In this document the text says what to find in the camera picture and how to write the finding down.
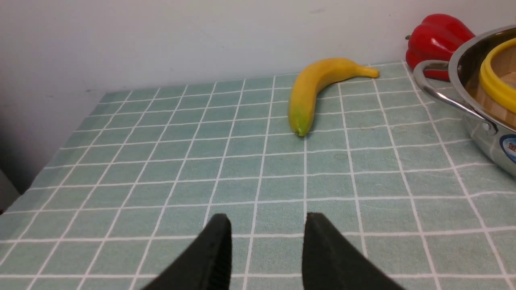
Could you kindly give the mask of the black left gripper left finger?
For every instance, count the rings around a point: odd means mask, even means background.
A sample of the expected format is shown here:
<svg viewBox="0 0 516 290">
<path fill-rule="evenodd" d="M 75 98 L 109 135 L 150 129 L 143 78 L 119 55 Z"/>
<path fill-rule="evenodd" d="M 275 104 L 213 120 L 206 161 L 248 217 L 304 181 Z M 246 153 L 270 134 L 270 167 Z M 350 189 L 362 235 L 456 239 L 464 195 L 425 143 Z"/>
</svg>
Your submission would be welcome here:
<svg viewBox="0 0 516 290">
<path fill-rule="evenodd" d="M 216 213 L 197 238 L 144 290 L 228 290 L 232 273 L 231 222 Z"/>
</svg>

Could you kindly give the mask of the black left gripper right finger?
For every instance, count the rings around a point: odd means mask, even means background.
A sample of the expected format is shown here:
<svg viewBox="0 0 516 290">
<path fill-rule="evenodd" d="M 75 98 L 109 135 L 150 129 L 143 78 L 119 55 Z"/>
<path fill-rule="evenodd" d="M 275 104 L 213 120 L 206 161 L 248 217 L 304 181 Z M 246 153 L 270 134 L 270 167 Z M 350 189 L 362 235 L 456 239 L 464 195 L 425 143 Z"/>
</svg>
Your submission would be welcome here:
<svg viewBox="0 0 516 290">
<path fill-rule="evenodd" d="M 356 249 L 319 212 L 309 212 L 304 230 L 302 283 L 305 290 L 402 290 Z"/>
</svg>

